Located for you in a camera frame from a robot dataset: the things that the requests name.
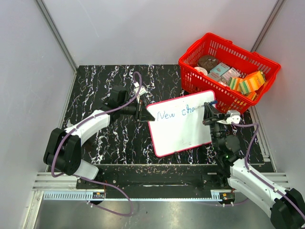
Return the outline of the white blue whiteboard marker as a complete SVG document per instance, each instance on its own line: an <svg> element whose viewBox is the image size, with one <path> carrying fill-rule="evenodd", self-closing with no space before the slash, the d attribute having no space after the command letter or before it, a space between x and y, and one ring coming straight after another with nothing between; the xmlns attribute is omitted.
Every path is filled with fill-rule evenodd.
<svg viewBox="0 0 305 229"><path fill-rule="evenodd" d="M211 102L205 102L204 104L196 106L195 109L200 109L200 108L204 108L204 107L207 107L207 106L215 106L216 104L217 104L217 101L213 100Z"/></svg>

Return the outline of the pink framed whiteboard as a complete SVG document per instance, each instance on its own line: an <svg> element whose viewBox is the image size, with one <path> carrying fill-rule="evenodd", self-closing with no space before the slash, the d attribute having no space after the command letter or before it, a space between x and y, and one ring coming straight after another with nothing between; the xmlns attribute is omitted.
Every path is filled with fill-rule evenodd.
<svg viewBox="0 0 305 229"><path fill-rule="evenodd" d="M155 155L163 157L211 143L203 116L204 103L214 100L214 92L208 90L148 105L155 118L148 123Z"/></svg>

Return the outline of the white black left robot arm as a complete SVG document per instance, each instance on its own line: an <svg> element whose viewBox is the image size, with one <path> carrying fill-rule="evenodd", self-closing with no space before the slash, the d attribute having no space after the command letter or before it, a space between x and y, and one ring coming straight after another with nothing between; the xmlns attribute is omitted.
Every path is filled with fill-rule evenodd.
<svg viewBox="0 0 305 229"><path fill-rule="evenodd" d="M43 162L69 175L86 178L89 186L102 186L103 177L99 169L81 158L82 145L101 129L114 123L121 115L131 115L140 122L154 121L153 115L140 99L129 98L126 88L115 86L100 110L95 110L83 121L66 129L52 130Z"/></svg>

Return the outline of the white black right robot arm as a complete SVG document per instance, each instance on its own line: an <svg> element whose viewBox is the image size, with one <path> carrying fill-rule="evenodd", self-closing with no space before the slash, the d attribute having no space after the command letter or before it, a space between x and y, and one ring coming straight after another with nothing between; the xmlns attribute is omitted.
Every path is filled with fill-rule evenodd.
<svg viewBox="0 0 305 229"><path fill-rule="evenodd" d="M240 113L229 110L222 113L215 102L204 103L203 125L210 128L212 149L219 167L217 185L240 191L254 202L269 218L276 229L303 229L305 227L305 201L302 194L269 180L248 163L250 152L240 154L240 141L227 135L225 125L242 127Z"/></svg>

